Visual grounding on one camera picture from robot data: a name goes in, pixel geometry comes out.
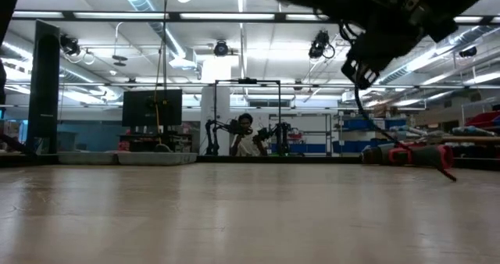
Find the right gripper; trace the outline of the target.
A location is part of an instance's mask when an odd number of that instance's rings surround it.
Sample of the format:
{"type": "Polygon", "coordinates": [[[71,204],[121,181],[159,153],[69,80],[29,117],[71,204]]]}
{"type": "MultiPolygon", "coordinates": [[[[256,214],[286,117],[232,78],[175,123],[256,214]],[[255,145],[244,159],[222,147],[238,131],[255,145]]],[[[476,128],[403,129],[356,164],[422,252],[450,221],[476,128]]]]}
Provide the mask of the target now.
{"type": "Polygon", "coordinates": [[[347,54],[341,72],[359,90],[370,88],[377,74],[398,57],[406,55],[423,36],[426,11],[387,9],[376,5],[347,5],[346,22],[364,30],[347,54]]]}

